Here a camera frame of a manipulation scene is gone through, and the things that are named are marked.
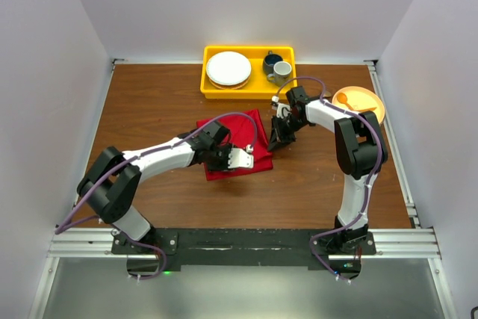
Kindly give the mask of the red cloth napkin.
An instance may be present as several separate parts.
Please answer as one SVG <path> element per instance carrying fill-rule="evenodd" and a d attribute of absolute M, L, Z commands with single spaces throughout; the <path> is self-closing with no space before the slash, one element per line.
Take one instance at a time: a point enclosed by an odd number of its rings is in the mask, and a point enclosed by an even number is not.
<path fill-rule="evenodd" d="M 254 167 L 252 169 L 239 168 L 231 172 L 212 172 L 205 166 L 205 177 L 208 181 L 245 176 L 273 169 L 273 154 L 267 151 L 268 139 L 258 109 L 245 111 L 245 114 L 254 119 L 258 129 L 257 141 L 253 147 Z M 220 119 L 220 122 L 232 133 L 232 143 L 245 147 L 253 139 L 254 128 L 245 117 L 234 115 Z"/>

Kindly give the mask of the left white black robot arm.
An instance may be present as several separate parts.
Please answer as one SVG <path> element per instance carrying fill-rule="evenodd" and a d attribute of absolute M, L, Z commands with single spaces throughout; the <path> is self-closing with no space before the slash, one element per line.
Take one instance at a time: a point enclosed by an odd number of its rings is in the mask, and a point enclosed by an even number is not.
<path fill-rule="evenodd" d="M 166 143 L 145 149 L 104 149 L 85 173 L 77 194 L 96 216 L 128 239 L 137 253 L 159 245 L 155 227 L 133 206 L 140 184 L 165 173 L 204 164 L 217 172 L 234 169 L 240 149 L 230 141 L 231 132 L 219 121 L 180 134 Z"/>

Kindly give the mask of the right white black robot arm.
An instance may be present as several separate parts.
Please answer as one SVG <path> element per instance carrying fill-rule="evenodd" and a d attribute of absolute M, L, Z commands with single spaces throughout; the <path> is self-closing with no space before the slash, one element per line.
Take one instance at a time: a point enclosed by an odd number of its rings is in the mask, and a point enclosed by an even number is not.
<path fill-rule="evenodd" d="M 276 111 L 272 116 L 267 150 L 281 149 L 296 140 L 296 133 L 306 126 L 321 126 L 335 136 L 335 152 L 344 174 L 341 207 L 335 228 L 312 239 L 315 248 L 336 254 L 351 253 L 368 234 L 368 207 L 374 182 L 388 160 L 388 152 L 379 122 L 372 111 L 357 112 L 333 105 L 322 96 L 308 96 L 302 86 L 287 93 L 287 103 L 272 97 Z"/>

